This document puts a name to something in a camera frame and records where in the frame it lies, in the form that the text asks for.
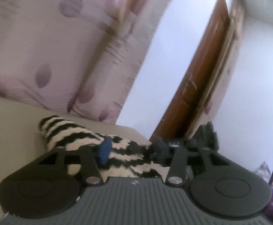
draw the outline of metal screw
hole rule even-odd
[[[180,178],[180,177],[170,177],[168,178],[168,182],[173,184],[173,185],[178,185],[178,184],[181,184],[183,182],[183,179]]]
[[[85,181],[90,185],[96,185],[100,183],[101,179],[98,177],[92,176],[92,177],[88,177]]]

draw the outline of blue object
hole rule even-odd
[[[99,157],[100,157],[100,164],[104,165],[108,161],[108,156],[112,151],[112,138],[105,137],[104,141],[100,145]]]

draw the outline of sofa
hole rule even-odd
[[[0,96],[115,123],[170,0],[0,0]]]
[[[0,97],[0,182],[46,152],[38,123],[54,114],[101,134],[117,135],[140,145],[150,144],[141,134],[128,127],[61,114]]]

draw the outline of ribbed gray panel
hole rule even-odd
[[[101,187],[86,189],[67,211],[45,219],[8,215],[0,225],[268,225],[262,216],[229,221],[205,214],[182,189],[159,178],[110,178]]]

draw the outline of round black disc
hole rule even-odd
[[[23,218],[44,218],[68,209],[79,195],[71,175],[48,165],[31,166],[0,183],[0,205]]]
[[[244,218],[258,214],[268,205],[271,189],[263,179],[243,168],[219,166],[195,177],[190,194],[210,213]]]

